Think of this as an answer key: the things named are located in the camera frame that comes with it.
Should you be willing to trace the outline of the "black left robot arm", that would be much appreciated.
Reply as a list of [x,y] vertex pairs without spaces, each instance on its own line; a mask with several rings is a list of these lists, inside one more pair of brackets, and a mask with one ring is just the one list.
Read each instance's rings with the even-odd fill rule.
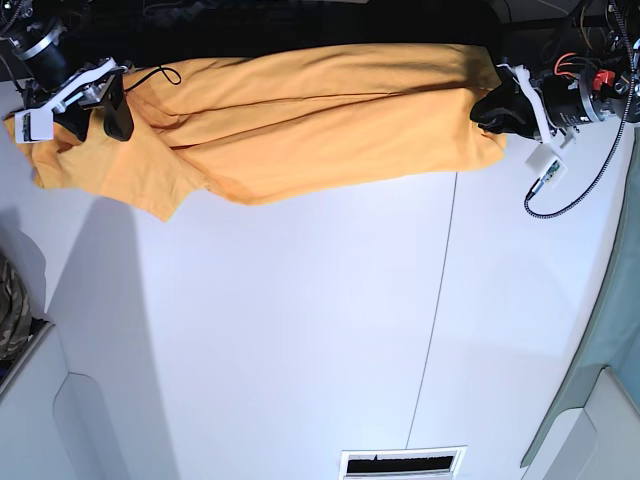
[[553,134],[610,117],[638,123],[638,2],[579,1],[563,18],[509,30],[496,66],[501,83],[476,103],[471,119],[491,133],[540,140],[518,66],[528,71]]

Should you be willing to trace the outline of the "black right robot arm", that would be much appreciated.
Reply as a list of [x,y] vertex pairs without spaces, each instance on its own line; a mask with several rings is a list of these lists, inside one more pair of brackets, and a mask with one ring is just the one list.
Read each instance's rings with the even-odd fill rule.
[[23,102],[13,116],[18,144],[52,140],[57,124],[85,141],[94,110],[102,115],[107,136],[121,142],[132,136],[134,122],[123,85],[130,66],[81,48],[77,29],[85,5],[1,3],[1,39],[29,74],[23,85],[14,84]]

